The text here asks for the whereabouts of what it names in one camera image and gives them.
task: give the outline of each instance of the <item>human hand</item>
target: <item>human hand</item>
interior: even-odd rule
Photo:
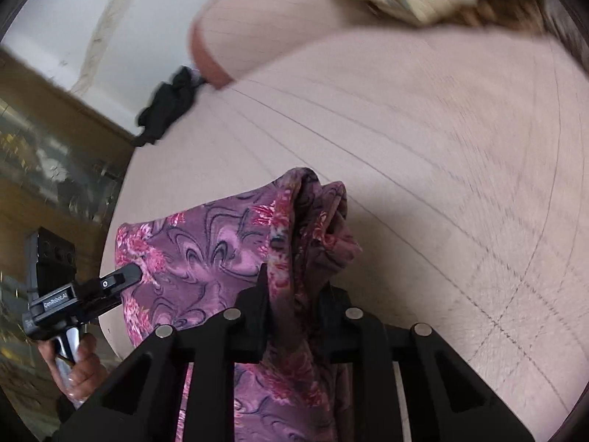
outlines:
[[[39,352],[51,371],[53,380],[61,392],[71,401],[85,401],[106,380],[108,373],[100,359],[94,353],[96,338],[92,334],[84,334],[78,346],[78,362],[72,367],[67,380],[55,363],[55,345],[53,341],[41,341]]]

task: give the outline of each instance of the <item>silver screw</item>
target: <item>silver screw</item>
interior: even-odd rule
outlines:
[[[429,324],[420,322],[418,324],[415,324],[415,327],[413,328],[413,330],[415,331],[415,333],[418,336],[427,337],[432,333],[432,326],[430,326]]]
[[[155,335],[157,335],[161,339],[166,339],[167,337],[172,335],[174,332],[174,328],[168,324],[164,324],[163,326],[159,326],[155,330]]]
[[[347,308],[346,317],[352,320],[358,320],[364,317],[364,311],[360,308]]]
[[[223,317],[227,320],[236,320],[241,317],[241,311],[237,308],[225,309]]]

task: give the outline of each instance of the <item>black crumpled garment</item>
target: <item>black crumpled garment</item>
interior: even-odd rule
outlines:
[[[196,91],[206,83],[199,76],[193,78],[190,68],[182,66],[173,76],[172,83],[162,83],[155,91],[151,104],[137,117],[137,125],[145,129],[133,141],[135,147],[154,144],[179,117],[194,104]]]

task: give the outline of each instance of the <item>purple garment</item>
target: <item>purple garment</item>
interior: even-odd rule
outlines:
[[[313,171],[296,168],[260,189],[117,232],[117,267],[135,262],[143,271],[123,294],[135,346],[160,324],[187,329],[231,307],[267,263],[273,333],[261,364],[236,364],[236,440],[340,440],[349,375],[314,350],[311,306],[360,251],[346,212],[342,183],[321,186]],[[177,440],[190,378],[191,368]]]

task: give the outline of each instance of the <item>white wall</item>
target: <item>white wall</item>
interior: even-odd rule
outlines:
[[[191,22],[210,0],[28,0],[2,46],[133,134],[152,91],[190,66]]]

